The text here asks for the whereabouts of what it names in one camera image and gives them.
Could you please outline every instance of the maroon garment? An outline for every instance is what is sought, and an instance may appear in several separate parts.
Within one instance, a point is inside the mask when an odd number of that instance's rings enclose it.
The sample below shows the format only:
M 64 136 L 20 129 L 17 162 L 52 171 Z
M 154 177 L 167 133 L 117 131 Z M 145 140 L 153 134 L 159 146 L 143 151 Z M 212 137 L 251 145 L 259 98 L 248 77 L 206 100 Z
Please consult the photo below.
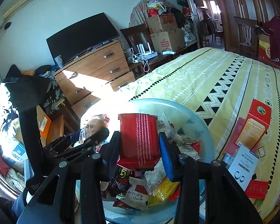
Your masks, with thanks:
M 270 35 L 270 59 L 278 58 L 278 64 L 280 65 L 280 17 L 273 17 L 269 22 L 263 24 L 263 28 L 267 33 L 271 33 L 269 29 L 273 31 L 273 34 Z

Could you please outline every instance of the bedspread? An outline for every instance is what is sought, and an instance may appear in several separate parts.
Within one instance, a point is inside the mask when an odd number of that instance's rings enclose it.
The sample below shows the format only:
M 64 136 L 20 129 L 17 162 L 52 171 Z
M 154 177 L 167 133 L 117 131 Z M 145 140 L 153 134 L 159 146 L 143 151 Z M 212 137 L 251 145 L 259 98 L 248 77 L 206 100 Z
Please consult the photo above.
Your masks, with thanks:
M 256 180 L 269 181 L 266 198 L 257 206 L 262 219 L 268 216 L 280 195 L 280 70 L 231 52 L 202 48 L 99 101 L 83 115 L 81 127 L 110 103 L 144 98 L 171 100 L 196 112 L 211 132 L 217 159 L 224 154 L 237 118 L 246 118 L 252 99 L 270 106 L 271 123 L 258 145 L 255 172 Z

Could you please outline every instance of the television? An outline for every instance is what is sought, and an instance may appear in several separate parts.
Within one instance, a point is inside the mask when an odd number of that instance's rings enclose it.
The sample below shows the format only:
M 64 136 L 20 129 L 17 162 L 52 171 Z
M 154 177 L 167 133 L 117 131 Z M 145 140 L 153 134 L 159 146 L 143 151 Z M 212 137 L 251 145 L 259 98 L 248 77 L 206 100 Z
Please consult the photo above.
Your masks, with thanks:
M 46 41 L 53 59 L 61 55 L 63 61 L 68 63 L 118 36 L 107 16 L 100 13 L 64 28 Z

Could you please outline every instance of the doorway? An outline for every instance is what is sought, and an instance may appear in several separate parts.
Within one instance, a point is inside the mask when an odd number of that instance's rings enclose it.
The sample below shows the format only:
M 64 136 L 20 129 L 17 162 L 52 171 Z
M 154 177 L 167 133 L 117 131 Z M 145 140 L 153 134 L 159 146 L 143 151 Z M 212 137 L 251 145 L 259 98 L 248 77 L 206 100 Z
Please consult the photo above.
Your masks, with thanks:
M 197 14 L 197 30 L 201 47 L 224 50 L 224 29 L 217 0 L 193 0 L 192 7 Z

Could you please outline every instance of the wooden dresser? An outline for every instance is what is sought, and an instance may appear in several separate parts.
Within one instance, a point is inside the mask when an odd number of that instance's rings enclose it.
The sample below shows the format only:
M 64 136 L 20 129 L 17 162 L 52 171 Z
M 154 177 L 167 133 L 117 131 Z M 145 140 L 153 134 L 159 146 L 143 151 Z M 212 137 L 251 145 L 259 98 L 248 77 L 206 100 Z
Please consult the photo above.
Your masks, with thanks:
M 77 116 L 108 92 L 135 81 L 119 41 L 99 47 L 66 64 L 55 78 Z

